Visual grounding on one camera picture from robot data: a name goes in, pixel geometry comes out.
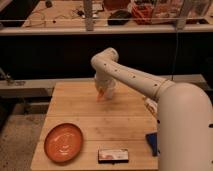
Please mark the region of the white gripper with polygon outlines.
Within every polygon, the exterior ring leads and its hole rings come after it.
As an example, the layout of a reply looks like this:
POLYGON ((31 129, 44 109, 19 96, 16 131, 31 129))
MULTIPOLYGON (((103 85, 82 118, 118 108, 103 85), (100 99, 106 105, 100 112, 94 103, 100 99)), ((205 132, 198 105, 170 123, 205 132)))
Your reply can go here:
POLYGON ((106 94, 113 92, 115 89, 116 81, 113 78, 102 79, 98 75, 95 75, 95 87, 99 93, 106 94))

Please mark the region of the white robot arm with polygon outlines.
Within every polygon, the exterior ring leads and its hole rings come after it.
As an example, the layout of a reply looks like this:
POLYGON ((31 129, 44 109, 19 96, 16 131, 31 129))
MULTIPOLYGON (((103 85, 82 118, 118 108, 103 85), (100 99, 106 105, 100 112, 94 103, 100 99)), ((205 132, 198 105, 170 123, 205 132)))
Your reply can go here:
POLYGON ((158 171, 213 171, 213 104, 190 83, 175 83, 120 65, 107 48, 91 58, 95 84, 106 90, 114 80, 157 103, 158 171))

